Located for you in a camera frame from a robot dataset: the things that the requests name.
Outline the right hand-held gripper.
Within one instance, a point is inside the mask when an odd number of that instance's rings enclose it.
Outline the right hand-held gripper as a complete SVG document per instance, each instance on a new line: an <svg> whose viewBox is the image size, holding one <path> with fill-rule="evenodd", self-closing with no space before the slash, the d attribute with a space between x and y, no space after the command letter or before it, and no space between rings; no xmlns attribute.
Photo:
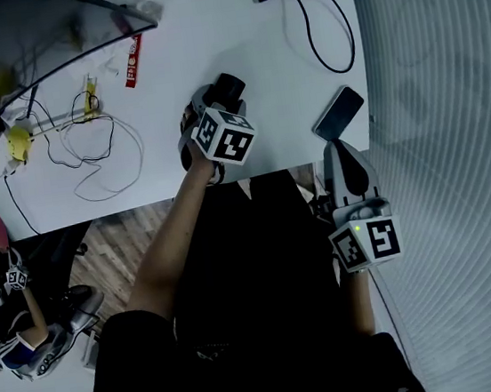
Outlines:
<svg viewBox="0 0 491 392"><path fill-rule="evenodd" d="M398 238L398 217L391 213L388 200L380 198L374 167L346 141L341 146L345 179L338 152L340 141L330 140L323 152L326 192L333 208L339 208L332 213L336 230L329 241L341 268L352 275L399 258L403 244ZM342 207L348 205L344 201L348 190L353 196L370 199Z"/></svg>

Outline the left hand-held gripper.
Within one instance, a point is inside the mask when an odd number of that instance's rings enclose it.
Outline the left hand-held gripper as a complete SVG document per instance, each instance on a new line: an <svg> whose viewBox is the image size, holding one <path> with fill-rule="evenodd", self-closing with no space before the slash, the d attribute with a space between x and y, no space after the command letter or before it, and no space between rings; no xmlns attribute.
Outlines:
<svg viewBox="0 0 491 392"><path fill-rule="evenodd" d="M244 100L239 101L237 112L229 112L216 102L213 84L204 84L191 97L183 113L178 149L184 170L191 166L191 143L210 162L243 165L249 156L257 131L247 118Z"/></svg>

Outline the person's left hand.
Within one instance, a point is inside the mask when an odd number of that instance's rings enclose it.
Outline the person's left hand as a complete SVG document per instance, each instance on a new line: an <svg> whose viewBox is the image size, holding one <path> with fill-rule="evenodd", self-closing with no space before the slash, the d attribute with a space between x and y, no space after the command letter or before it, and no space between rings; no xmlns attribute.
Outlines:
<svg viewBox="0 0 491 392"><path fill-rule="evenodd" d="M208 186L222 184L225 176L225 166L223 163L214 162L213 167L214 167L214 173L211 179L208 181Z"/></svg>

